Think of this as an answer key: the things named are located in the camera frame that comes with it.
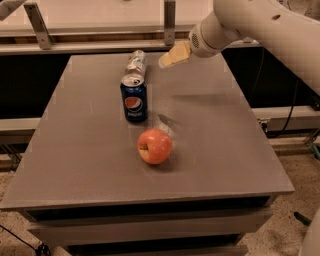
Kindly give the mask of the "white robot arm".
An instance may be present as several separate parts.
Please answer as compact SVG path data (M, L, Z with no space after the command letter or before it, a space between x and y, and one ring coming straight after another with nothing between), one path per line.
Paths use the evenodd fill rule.
M320 93L320 22L277 0L213 0L213 10L160 60L161 67L192 54L212 57L235 41L256 40L315 93ZM277 220L245 239L246 256L320 256L320 179L297 182L298 193L276 204Z

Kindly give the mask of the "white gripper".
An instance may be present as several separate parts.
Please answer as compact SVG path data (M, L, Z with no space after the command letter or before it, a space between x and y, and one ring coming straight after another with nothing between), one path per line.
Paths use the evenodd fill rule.
M222 25L215 13L211 12L190 31L189 42L178 42L159 58L158 64L161 68L168 68L188 60L191 52L200 58L212 57L243 38L238 31Z

